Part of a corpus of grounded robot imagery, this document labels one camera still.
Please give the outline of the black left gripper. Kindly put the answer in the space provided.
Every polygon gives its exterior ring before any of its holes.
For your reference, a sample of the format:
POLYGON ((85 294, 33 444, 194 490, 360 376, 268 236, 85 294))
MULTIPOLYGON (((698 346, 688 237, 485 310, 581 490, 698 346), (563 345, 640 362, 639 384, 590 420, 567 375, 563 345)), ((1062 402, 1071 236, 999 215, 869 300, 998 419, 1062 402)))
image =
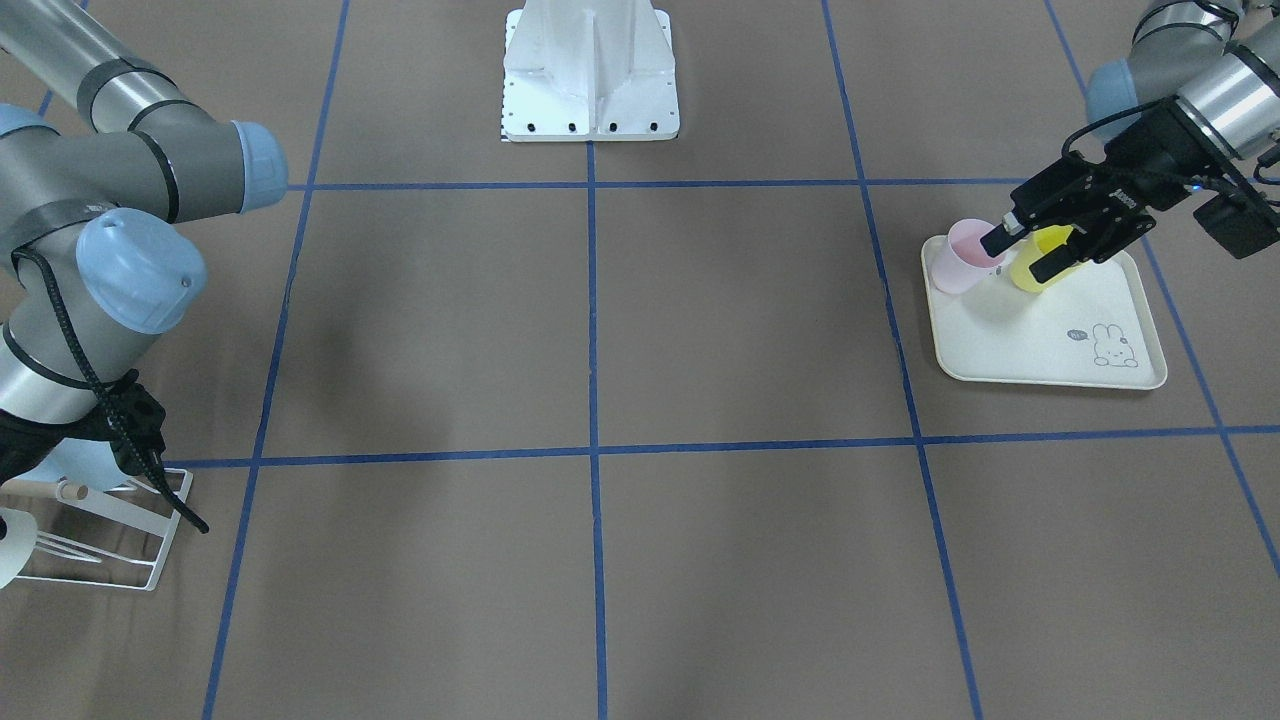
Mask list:
POLYGON ((980 237, 988 258, 1001 258, 1030 232, 1070 225, 1071 234, 1033 234, 1028 273, 1033 286, 1051 286, 1084 263, 1105 263, 1155 227, 1153 211, 1167 211, 1194 192, 1236 195, 1226 181, 1225 156, 1175 100, 1146 102, 1114 114, 1134 117, 1088 160, 1071 135, 1060 158, 1018 186, 1011 211, 980 237))

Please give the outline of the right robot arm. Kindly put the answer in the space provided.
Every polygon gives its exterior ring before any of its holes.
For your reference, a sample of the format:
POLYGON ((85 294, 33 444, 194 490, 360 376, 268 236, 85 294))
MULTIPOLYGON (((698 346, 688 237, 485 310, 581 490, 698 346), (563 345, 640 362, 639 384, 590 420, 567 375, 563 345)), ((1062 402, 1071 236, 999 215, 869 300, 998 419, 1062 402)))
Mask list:
POLYGON ((275 135, 220 122, 73 1, 5 1, 3 50, 72 105, 87 135, 3 106, 3 479, 64 439, 109 439, 119 386, 204 291, 177 227, 269 208, 289 165, 275 135))

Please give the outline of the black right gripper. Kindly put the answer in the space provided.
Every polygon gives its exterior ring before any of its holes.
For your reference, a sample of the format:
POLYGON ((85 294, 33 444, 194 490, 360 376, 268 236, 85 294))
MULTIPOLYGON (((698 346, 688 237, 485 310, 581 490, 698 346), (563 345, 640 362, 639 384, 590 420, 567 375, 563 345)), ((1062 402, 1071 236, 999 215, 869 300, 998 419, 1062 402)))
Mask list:
POLYGON ((9 413, 3 414, 3 482, 22 479, 63 439, 106 441, 111 446, 116 464, 129 477, 146 477, 151 470, 163 470, 164 407, 136 380, 111 389, 109 397, 123 420, 128 445, 101 407, 88 416, 63 425, 47 425, 22 420, 9 413))

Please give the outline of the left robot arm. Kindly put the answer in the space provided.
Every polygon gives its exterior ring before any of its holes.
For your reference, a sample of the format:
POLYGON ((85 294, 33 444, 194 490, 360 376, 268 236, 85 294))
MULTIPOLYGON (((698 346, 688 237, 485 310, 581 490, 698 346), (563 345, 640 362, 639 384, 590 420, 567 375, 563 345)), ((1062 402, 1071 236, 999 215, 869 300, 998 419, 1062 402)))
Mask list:
POLYGON ((1065 242, 1030 265, 1046 283, 1105 263, 1199 191, 1193 217, 1234 258, 1277 242, 1279 36, 1271 20, 1247 38, 1244 1, 1153 1, 1129 54, 1098 68, 1085 90, 1085 132, 1103 141, 1088 160, 1069 136, 1059 159, 1012 191, 1010 213, 980 241, 997 258, 1029 233, 1061 225, 1065 242))

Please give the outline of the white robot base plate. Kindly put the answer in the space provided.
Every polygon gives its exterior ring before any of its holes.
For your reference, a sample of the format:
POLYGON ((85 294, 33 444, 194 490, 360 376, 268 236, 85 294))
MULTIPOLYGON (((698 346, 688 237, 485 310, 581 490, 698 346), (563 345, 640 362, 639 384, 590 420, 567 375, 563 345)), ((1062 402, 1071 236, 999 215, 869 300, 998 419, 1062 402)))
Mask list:
POLYGON ((672 23, 653 3, 526 1, 504 32, 503 141, 678 137, 672 23))

